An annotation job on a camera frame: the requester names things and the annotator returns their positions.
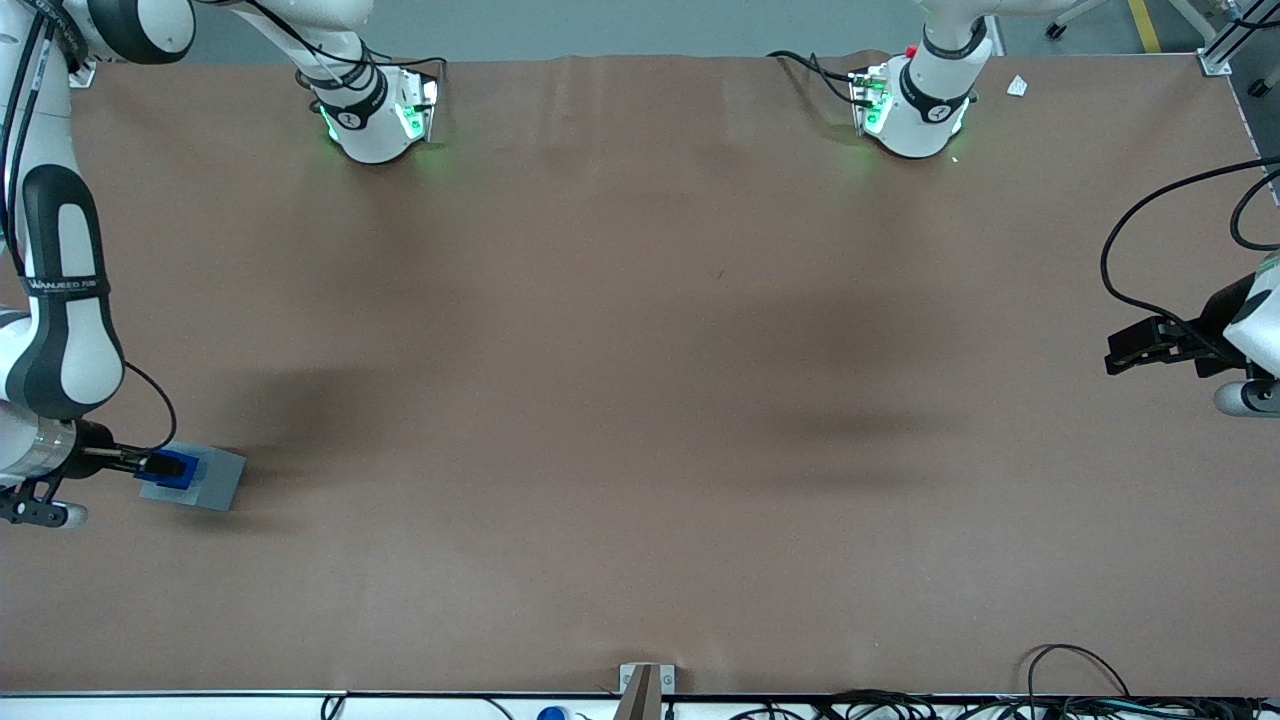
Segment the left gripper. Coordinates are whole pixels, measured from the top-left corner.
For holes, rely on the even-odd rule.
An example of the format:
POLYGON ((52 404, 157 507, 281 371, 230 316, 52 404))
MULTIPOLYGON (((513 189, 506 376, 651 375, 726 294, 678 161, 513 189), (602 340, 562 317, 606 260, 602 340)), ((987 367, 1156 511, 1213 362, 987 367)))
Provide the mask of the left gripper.
POLYGON ((1110 336, 1103 359, 1107 375, 1138 366, 1194 360, 1199 378, 1248 365, 1279 377, 1279 255, 1270 254, 1253 274, 1210 296, 1197 329, 1220 348, 1201 357, 1198 341, 1167 316, 1148 316, 1110 336))

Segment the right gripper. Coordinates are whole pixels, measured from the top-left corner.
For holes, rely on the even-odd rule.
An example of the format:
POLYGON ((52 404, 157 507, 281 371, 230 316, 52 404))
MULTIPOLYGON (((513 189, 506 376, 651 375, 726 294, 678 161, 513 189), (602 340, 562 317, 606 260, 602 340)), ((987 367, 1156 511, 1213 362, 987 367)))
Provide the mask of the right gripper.
POLYGON ((84 479, 104 468, 137 468, 138 478, 182 478, 187 459, 164 448, 116 446, 113 433, 102 424, 77 419, 76 439, 70 450, 70 478, 84 479))

